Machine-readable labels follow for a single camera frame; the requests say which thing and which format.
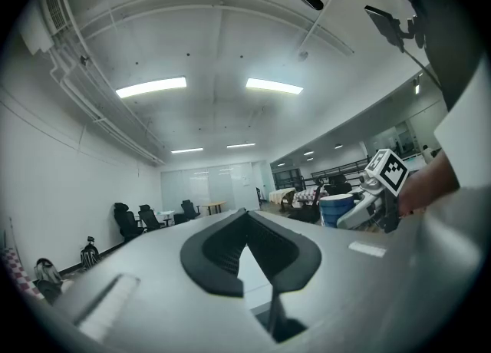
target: black shirt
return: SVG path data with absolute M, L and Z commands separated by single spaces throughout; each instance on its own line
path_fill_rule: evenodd
M 465 91 L 484 53 L 465 0 L 410 0 L 425 34 L 425 50 L 448 110 Z

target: cable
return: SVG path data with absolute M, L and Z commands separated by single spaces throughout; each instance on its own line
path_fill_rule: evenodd
M 435 85 L 436 85 L 436 86 L 437 86 L 437 87 L 440 89 L 440 91 L 442 91 L 442 92 L 443 92 L 443 90 L 442 90 L 442 86 L 441 86 L 440 82 L 437 80 L 437 78 L 435 78 L 435 77 L 433 76 L 433 74 L 432 74 L 430 71 L 428 71 L 428 70 L 427 70 L 427 69 L 424 67 L 424 65 L 423 65 L 423 64 L 421 64 L 421 63 L 420 63 L 420 62 L 419 62 L 419 61 L 418 61 L 418 60 L 417 60 L 417 59 L 416 59 L 416 58 L 415 58 L 413 55 L 411 55 L 411 53 L 410 53 L 409 51 L 407 51 L 407 50 L 406 50 L 406 48 L 404 48 L 404 53 L 406 53 L 406 54 L 407 54 L 409 57 L 411 57 L 411 58 L 413 59 L 413 61 L 414 61 L 414 62 L 415 62 L 415 63 L 416 63 L 416 64 L 417 64 L 417 65 L 418 65 L 418 66 L 419 66 L 421 69 L 423 69 L 424 73 L 425 73 L 425 74 L 427 74 L 427 75 L 430 77 L 431 81 L 432 81 L 432 82 L 433 82 L 433 83 L 434 83 L 434 84 L 435 84 Z

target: air conditioning unit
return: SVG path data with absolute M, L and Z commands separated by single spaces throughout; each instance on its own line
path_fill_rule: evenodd
M 63 0 L 31 0 L 18 20 L 22 39 L 31 54 L 48 51 L 53 36 L 69 25 Z

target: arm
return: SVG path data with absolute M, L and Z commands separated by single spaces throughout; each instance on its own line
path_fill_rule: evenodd
M 459 188 L 452 166 L 441 151 L 429 165 L 409 177 L 399 195 L 399 214 L 429 206 Z

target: fluorescent light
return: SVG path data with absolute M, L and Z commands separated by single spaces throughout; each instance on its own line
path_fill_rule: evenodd
M 171 151 L 171 153 L 194 153 L 195 151 L 203 151 L 203 149 L 202 148 L 191 148 L 189 150 Z
M 248 79 L 247 88 L 254 88 L 256 90 L 270 90 L 270 91 L 281 91 L 288 92 L 290 94 L 298 95 L 302 92 L 302 87 L 291 86 L 290 84 L 277 83 L 275 81 L 259 80 L 259 79 Z
M 255 143 L 236 144 L 235 146 L 227 146 L 227 148 L 250 147 L 250 146 L 255 146 Z
M 127 98 L 138 94 L 145 94 L 147 92 L 169 90 L 171 88 L 186 88 L 186 86 L 186 78 L 165 79 L 121 88 L 116 90 L 116 94 L 121 98 Z

